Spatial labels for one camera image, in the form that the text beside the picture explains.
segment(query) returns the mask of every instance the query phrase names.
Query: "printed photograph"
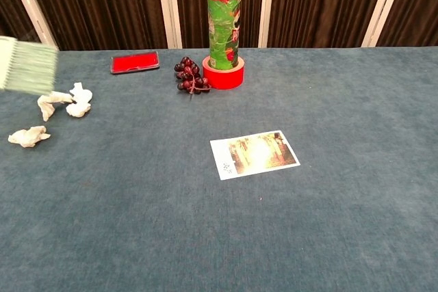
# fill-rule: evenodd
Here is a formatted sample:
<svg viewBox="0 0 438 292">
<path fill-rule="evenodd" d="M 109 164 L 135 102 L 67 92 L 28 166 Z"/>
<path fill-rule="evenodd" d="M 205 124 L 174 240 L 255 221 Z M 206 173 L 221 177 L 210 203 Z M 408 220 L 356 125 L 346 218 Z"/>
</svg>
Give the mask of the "printed photograph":
<svg viewBox="0 0 438 292">
<path fill-rule="evenodd" d="M 211 141 L 221 179 L 300 165 L 281 131 Z"/>
</svg>

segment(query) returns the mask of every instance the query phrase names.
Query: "table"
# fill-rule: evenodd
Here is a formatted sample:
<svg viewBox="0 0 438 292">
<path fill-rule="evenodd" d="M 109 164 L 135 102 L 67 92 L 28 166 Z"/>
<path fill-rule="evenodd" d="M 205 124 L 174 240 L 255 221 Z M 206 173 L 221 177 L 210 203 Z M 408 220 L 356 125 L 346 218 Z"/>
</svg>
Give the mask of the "table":
<svg viewBox="0 0 438 292">
<path fill-rule="evenodd" d="M 437 291 L 438 48 L 241 49 L 235 90 L 62 52 L 51 138 L 0 94 L 0 291 Z M 280 129 L 301 166 L 220 181 L 210 140 Z"/>
</svg>

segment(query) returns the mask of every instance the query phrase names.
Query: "green brush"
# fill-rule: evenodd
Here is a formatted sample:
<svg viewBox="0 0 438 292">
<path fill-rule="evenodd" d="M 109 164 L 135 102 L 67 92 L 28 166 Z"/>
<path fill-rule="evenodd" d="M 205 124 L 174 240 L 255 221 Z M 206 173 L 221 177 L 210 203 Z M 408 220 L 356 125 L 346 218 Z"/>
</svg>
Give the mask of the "green brush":
<svg viewBox="0 0 438 292">
<path fill-rule="evenodd" d="M 58 52 L 54 46 L 0 36 L 0 90 L 49 94 Z"/>
</svg>

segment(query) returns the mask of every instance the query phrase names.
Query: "tape roll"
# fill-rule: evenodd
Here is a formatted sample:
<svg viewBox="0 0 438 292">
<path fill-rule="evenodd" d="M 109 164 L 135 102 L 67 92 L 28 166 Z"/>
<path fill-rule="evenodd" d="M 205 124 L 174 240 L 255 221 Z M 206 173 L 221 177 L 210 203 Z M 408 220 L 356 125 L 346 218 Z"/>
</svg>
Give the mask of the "tape roll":
<svg viewBox="0 0 438 292">
<path fill-rule="evenodd" d="M 245 61 L 239 57 L 237 66 L 229 70 L 217 70 L 209 64 L 210 56 L 203 60 L 204 77 L 215 89 L 232 89 L 242 84 L 244 80 Z"/>
</svg>

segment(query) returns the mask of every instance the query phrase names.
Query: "brush bristles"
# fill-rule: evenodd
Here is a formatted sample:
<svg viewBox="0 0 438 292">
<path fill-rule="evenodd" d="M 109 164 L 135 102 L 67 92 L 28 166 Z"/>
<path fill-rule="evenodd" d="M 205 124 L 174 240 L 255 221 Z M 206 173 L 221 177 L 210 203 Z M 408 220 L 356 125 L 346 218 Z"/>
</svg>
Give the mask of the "brush bristles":
<svg viewBox="0 0 438 292">
<path fill-rule="evenodd" d="M 5 89 L 49 94 L 55 83 L 58 50 L 33 42 L 17 42 Z"/>
</svg>

